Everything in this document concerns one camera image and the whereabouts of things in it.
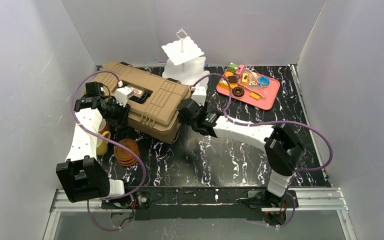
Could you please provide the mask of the pink serving tray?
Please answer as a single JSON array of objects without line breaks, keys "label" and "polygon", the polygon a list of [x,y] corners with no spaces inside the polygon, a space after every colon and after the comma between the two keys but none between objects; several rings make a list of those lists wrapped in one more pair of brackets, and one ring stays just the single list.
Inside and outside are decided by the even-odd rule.
[{"label": "pink serving tray", "polygon": [[[223,74],[223,76],[225,78],[228,78],[228,76],[231,76],[231,75],[236,75],[236,74],[232,74],[231,72],[228,72],[227,70]],[[232,89],[227,90],[227,89],[221,88],[218,86],[218,84],[216,86],[216,90],[221,95],[224,95],[227,97],[229,95],[232,95],[233,99],[239,100],[245,104],[254,106],[254,107],[259,108],[261,110],[268,111],[272,108],[272,106],[275,102],[275,99],[277,98],[277,93],[280,89],[280,82],[278,80],[271,78],[271,77],[268,77],[268,78],[270,80],[270,84],[268,87],[265,88],[265,91],[267,93],[267,98],[262,97],[262,95],[264,93],[261,89],[251,89],[248,86],[250,78],[249,78],[248,73],[246,71],[244,71],[242,77],[239,77],[239,81],[237,83],[231,83],[232,89],[235,87],[244,88],[245,94],[242,98],[234,97],[232,95]],[[260,94],[261,98],[259,100],[253,99],[252,97],[250,97],[250,92],[256,92],[256,93]]]}]

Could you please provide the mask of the white three-tier cake stand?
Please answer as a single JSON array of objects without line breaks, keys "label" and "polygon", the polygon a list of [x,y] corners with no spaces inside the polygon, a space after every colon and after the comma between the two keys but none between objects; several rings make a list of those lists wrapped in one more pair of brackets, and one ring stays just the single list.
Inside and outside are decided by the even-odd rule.
[{"label": "white three-tier cake stand", "polygon": [[161,47],[168,57],[162,77],[191,86],[210,73],[205,70],[206,57],[182,28],[176,32],[176,36],[177,40]]}]

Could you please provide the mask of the tan plastic tool case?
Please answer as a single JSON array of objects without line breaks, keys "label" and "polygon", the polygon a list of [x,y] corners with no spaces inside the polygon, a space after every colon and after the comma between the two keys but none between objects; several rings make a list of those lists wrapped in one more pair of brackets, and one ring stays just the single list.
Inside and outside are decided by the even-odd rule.
[{"label": "tan plastic tool case", "polygon": [[129,125],[160,141],[172,144],[180,129],[177,106],[190,98],[190,86],[172,78],[135,68],[125,62],[108,62],[93,81],[101,89],[94,89],[91,83],[85,84],[85,94],[104,97],[106,104],[115,105],[118,81],[132,89],[133,95],[127,100],[129,111],[123,111],[116,118],[107,121],[112,126]]}]

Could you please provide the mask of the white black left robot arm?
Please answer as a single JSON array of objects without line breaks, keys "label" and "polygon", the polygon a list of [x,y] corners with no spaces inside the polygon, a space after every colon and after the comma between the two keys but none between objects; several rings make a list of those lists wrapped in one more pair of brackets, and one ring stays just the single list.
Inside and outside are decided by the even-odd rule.
[{"label": "white black left robot arm", "polygon": [[108,177],[97,161],[97,148],[104,143],[99,133],[102,121],[120,124],[127,119],[130,105],[128,99],[134,91],[127,85],[106,96],[101,82],[88,82],[86,93],[72,107],[76,125],[73,140],[65,162],[56,166],[57,177],[72,203],[100,198],[111,200],[125,194],[121,180]]}]

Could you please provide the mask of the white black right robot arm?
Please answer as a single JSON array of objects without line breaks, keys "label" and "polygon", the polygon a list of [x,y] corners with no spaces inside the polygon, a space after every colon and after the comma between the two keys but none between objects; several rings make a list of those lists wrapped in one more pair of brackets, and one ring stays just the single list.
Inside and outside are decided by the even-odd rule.
[{"label": "white black right robot arm", "polygon": [[295,173],[304,146],[297,134],[285,123],[256,125],[233,120],[220,112],[208,111],[192,99],[178,106],[179,121],[203,136],[239,141],[263,150],[271,168],[267,197],[282,198]]}]

